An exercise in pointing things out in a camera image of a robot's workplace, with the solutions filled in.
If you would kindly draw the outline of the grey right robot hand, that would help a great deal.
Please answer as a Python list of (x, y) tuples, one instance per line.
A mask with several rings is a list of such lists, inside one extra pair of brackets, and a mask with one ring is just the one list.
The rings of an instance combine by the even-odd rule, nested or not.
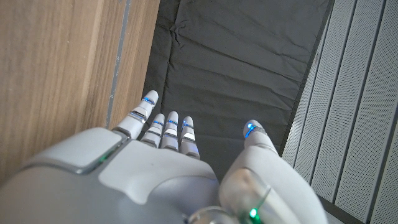
[(152, 90), (115, 128), (87, 129), (29, 159), (1, 186), (1, 222), (327, 222), (258, 121), (244, 125), (244, 149), (218, 180), (191, 117), (151, 115), (158, 98)]

